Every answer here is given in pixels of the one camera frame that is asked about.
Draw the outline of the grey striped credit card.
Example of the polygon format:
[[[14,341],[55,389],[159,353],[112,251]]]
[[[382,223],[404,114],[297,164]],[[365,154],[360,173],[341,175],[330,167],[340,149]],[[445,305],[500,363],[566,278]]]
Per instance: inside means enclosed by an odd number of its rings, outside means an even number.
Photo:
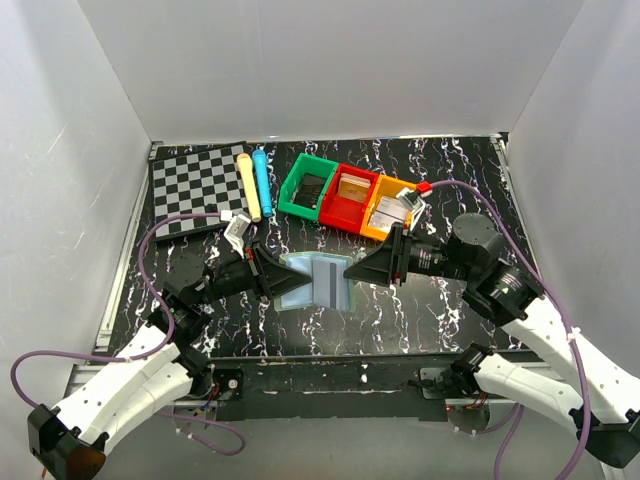
[[[346,311],[350,308],[349,283],[344,277],[345,258],[316,256],[312,260],[313,301],[320,307]]]

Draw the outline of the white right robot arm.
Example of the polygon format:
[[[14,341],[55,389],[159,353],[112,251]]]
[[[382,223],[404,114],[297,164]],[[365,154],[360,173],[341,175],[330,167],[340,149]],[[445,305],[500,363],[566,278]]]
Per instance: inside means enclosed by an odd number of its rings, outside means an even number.
[[[510,363],[473,344],[440,379],[423,389],[481,392],[508,398],[585,437],[587,451],[614,468],[639,453],[639,380],[577,331],[567,332],[548,294],[529,275],[501,259],[506,244],[493,222],[464,214],[447,242],[413,234],[400,223],[384,242],[346,269],[347,279],[400,286],[410,273],[460,280],[463,299],[481,317],[521,340],[558,380]]]

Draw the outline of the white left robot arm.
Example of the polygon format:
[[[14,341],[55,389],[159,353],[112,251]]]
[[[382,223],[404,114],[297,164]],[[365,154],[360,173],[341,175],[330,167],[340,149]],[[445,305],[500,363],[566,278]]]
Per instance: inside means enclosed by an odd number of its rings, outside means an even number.
[[[110,451],[156,412],[185,396],[209,396],[212,364],[192,346],[208,322],[202,305],[247,290],[274,299],[311,281],[259,242],[217,270],[191,253],[176,257],[162,290],[167,307],[153,311],[115,361],[81,388],[30,413],[32,454],[55,479],[94,478]]]

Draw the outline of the mint green card holder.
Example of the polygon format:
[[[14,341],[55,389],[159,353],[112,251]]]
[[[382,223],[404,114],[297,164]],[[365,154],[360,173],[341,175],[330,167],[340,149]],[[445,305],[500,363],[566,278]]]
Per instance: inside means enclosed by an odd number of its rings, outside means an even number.
[[[348,262],[348,266],[346,267],[346,269],[349,266],[351,266],[351,264],[353,263],[353,259],[350,257],[337,255],[337,254],[322,253],[322,252],[296,252],[296,253],[289,253],[289,254],[282,255],[280,258],[281,263],[295,270],[298,270],[300,272],[309,274],[312,277],[312,282],[309,285],[297,288],[290,293],[287,293],[278,297],[275,300],[275,308],[277,311],[303,309],[309,306],[320,307],[314,303],[313,292],[312,292],[312,287],[313,287],[312,260],[316,256],[345,258]],[[355,297],[354,297],[355,282],[348,279],[347,281],[349,283],[350,308],[346,311],[350,311],[355,306]]]

